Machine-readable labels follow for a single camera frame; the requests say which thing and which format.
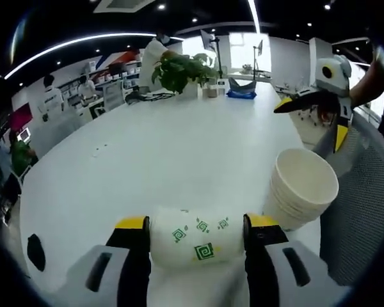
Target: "gray mesh chair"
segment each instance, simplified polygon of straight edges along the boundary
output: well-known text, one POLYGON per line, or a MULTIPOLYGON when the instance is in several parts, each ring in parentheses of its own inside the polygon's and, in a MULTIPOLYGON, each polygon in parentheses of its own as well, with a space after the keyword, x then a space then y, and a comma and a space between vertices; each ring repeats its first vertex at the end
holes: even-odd
POLYGON ((352 285, 384 239, 384 139, 359 114, 337 153, 335 127, 314 151, 339 178, 339 195, 321 216, 320 257, 340 285, 352 285))

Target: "white cup on table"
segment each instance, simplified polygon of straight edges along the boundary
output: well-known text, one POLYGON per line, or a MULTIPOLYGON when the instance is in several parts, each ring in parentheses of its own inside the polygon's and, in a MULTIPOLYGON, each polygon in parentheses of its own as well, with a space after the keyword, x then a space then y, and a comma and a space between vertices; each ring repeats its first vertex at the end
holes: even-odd
POLYGON ((284 230, 296 230, 317 219, 338 192, 337 176, 323 158, 306 149, 284 150, 276 159, 263 214, 284 230))

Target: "person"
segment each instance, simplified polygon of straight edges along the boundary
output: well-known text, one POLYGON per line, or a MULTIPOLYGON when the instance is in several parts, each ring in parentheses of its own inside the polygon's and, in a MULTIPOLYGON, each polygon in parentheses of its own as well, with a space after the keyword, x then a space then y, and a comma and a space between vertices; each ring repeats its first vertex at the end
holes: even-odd
POLYGON ((78 94, 81 97, 84 106, 88 104, 86 102, 87 100, 93 98, 97 94, 94 82, 88 80, 86 75, 82 75, 79 78, 78 94))
POLYGON ((3 196, 14 205, 21 193, 19 181, 12 174, 12 155, 10 148, 0 140, 0 186, 3 196))
POLYGON ((44 77, 44 101, 39 107, 42 113, 43 121, 48 121, 57 118, 64 111, 64 99, 60 89, 55 88, 52 83, 54 77, 47 75, 44 77))
POLYGON ((151 90, 158 90, 158 87, 152 83, 152 73, 156 67, 156 63, 162 57, 174 56, 177 53, 165 47, 169 43, 170 38, 164 34, 163 30, 156 32, 156 37, 153 38, 145 47, 142 57, 142 68, 140 72, 140 93, 148 93, 151 90))
POLYGON ((37 163, 37 155, 29 145, 17 140, 15 131, 10 131, 8 139, 10 140, 13 170, 14 173, 20 177, 29 166, 37 163))
MULTIPOLYGON (((374 60, 367 73, 360 82, 350 90, 353 107, 364 105, 378 98, 384 92, 384 66, 377 54, 377 52, 374 52, 374 60)), ((384 137, 384 112, 378 130, 384 137)))

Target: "window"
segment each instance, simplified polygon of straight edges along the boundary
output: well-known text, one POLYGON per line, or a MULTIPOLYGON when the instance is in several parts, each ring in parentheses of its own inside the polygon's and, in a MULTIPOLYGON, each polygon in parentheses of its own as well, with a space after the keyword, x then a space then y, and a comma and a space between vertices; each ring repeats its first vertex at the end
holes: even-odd
POLYGON ((259 36, 257 33, 231 33, 229 35, 232 70, 241 70, 245 64, 253 67, 253 46, 258 46, 261 40, 263 40, 262 55, 256 55, 257 64, 260 70, 271 71, 269 36, 267 34, 259 36))
POLYGON ((212 58, 212 67, 215 64, 216 53, 204 49, 204 43, 200 36, 187 38, 182 42, 182 53, 189 56, 194 56, 198 53, 205 53, 208 57, 212 58))

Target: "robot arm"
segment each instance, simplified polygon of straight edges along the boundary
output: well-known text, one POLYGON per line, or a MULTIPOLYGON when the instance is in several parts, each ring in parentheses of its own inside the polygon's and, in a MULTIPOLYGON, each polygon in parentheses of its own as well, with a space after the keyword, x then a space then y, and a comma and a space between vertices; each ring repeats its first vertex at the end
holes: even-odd
POLYGON ((349 124, 353 119, 349 97, 351 66, 347 58, 335 55, 333 58, 318 59, 316 85, 298 93, 294 99, 285 98, 275 107, 275 113, 288 113, 308 109, 313 105, 325 106, 336 113, 337 137, 333 151, 339 150, 344 142, 349 124))
MULTIPOLYGON (((348 290, 327 275, 317 255, 289 242, 269 217, 246 214, 243 229, 250 307, 333 306, 348 290)), ((124 219, 107 246, 95 246, 68 271, 67 282, 50 301, 146 307, 150 273, 149 218, 124 219)))

